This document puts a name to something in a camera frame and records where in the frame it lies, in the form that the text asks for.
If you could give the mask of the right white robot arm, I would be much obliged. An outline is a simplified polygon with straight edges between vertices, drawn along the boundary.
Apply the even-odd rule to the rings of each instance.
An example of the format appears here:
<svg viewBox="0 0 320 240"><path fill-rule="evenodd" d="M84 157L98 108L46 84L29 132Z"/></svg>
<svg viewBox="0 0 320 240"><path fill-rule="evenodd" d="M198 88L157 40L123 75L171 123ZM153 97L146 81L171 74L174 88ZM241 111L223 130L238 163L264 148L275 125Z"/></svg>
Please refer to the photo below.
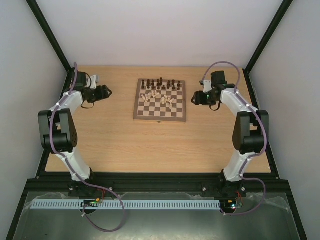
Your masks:
<svg viewBox="0 0 320 240"><path fill-rule="evenodd" d="M199 82L203 90L196 91L191 99L194 105L212 107L225 105L235 116L232 134L234 152L227 167L223 169L224 180L218 183L218 191L229 196L236 189L234 182L243 179L251 160L267 148L269 114L252 106L240 94L233 83L227 83L224 71L211 73L211 79Z"/></svg>

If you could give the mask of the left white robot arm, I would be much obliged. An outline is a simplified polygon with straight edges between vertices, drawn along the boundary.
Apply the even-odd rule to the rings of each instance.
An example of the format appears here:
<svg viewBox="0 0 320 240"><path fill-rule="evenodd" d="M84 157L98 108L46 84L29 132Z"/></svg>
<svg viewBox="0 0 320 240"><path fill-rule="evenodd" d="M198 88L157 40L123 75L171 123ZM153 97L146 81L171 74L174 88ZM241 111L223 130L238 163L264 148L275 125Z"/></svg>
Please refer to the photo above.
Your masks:
<svg viewBox="0 0 320 240"><path fill-rule="evenodd" d="M73 114L83 107L84 102L94 105L112 95L112 91L106 85L99 85L99 82L100 77L96 74L90 76L86 72L73 72L71 86L64 91L60 100L49 110L38 113L43 149L64 163L75 182L88 180L92 170L77 148L78 133Z"/></svg>

